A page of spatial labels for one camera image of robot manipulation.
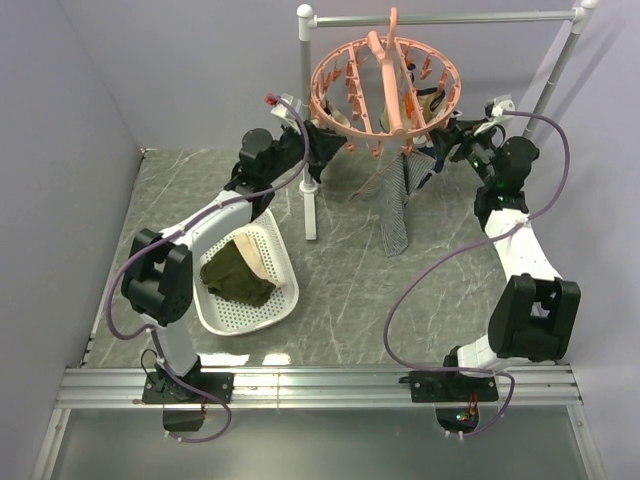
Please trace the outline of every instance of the white laundry basket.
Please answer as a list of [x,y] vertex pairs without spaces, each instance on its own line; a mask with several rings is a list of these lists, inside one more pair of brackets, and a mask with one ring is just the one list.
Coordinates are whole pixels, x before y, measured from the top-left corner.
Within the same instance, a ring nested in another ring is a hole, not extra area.
[[[202,266],[228,241],[241,233],[246,233],[256,240],[267,272],[274,280],[284,284],[273,291],[269,301],[262,307],[252,307],[212,295],[207,291],[207,286],[200,281]],[[268,209],[255,221],[234,230],[207,250],[197,262],[194,262],[194,267],[193,298],[198,317],[204,328],[216,335],[241,335],[267,327],[284,319],[298,303],[298,282],[278,224]]]

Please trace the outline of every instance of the gray wall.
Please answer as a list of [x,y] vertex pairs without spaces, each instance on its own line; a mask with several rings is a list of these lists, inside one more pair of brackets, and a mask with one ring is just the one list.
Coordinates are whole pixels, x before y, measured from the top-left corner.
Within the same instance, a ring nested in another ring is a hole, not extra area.
[[55,1],[0,1],[0,66],[0,476],[21,480],[86,345],[140,151]]
[[[61,3],[139,145],[237,149],[248,129],[277,128],[263,102],[267,92],[299,94],[295,11],[302,0]],[[331,16],[385,14],[391,5],[401,14],[564,10],[572,0],[310,3],[319,15]],[[475,115],[496,95],[521,98],[558,29],[558,23],[529,23],[402,27],[399,33],[433,45],[456,64],[463,80],[460,106]],[[312,64],[368,30],[315,32]]]
[[[638,478],[640,449],[640,429],[630,416],[640,397],[640,4],[601,3],[547,110],[567,131],[573,163],[563,196],[535,229],[554,266],[582,288],[568,359],[609,477],[626,480]],[[548,74],[564,38],[541,74]],[[539,90],[536,82],[521,109],[532,108]],[[544,128],[536,137],[545,143],[527,182],[534,209],[550,197],[562,168],[556,134]]]

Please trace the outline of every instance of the olive green cloth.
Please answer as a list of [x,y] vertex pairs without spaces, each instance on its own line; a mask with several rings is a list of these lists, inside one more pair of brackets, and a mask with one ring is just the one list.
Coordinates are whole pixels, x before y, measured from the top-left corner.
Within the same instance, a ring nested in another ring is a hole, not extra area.
[[209,293],[254,307],[267,303],[276,288],[253,273],[233,240],[202,266],[200,280]]

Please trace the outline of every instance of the marble surface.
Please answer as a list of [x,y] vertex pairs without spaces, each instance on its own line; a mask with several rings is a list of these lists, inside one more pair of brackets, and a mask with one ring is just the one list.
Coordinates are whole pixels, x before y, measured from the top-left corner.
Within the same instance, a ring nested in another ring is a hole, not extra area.
[[[195,307],[188,327],[205,365],[332,365],[389,363],[382,345],[385,315],[410,281],[450,249],[483,238],[472,205],[480,180],[465,163],[448,163],[405,210],[409,248],[384,255],[380,224],[368,205],[349,202],[377,169],[390,161],[367,151],[341,151],[323,172],[316,198],[318,240],[304,238],[298,181],[271,203],[291,257],[300,299],[283,321],[251,334],[218,337],[200,324]],[[201,208],[228,181],[237,152],[150,151],[143,162],[126,221],[120,265],[133,235],[161,229]],[[441,362],[455,345],[486,331],[505,279],[491,247],[460,255],[435,270],[405,300],[391,327],[391,345],[404,359]],[[140,318],[119,295],[114,318],[132,331]],[[114,339],[98,325],[89,367],[133,367],[151,346],[147,335]]]

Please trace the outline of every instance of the white metal rack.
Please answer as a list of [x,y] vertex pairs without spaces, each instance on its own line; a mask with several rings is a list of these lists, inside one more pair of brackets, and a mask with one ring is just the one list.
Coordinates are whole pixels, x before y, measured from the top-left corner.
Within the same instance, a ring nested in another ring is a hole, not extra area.
[[[443,15],[399,15],[398,25],[451,25],[471,23],[523,23],[523,22],[558,22],[570,21],[571,31],[564,47],[556,60],[547,83],[540,93],[534,113],[543,113],[551,95],[562,75],[578,39],[589,23],[598,0],[582,0],[579,7],[567,11],[531,11],[531,12],[502,12],[502,13],[469,13]],[[301,99],[305,106],[304,113],[309,118],[309,104],[311,102],[311,38],[312,30],[328,27],[373,27],[387,25],[389,16],[343,16],[319,17],[309,5],[298,7],[298,37],[301,52]],[[530,138],[536,128],[538,120],[529,120],[524,130],[524,136]],[[300,182],[300,193],[304,198],[305,236],[307,240],[317,240],[315,195],[318,184],[311,178],[308,171]]]

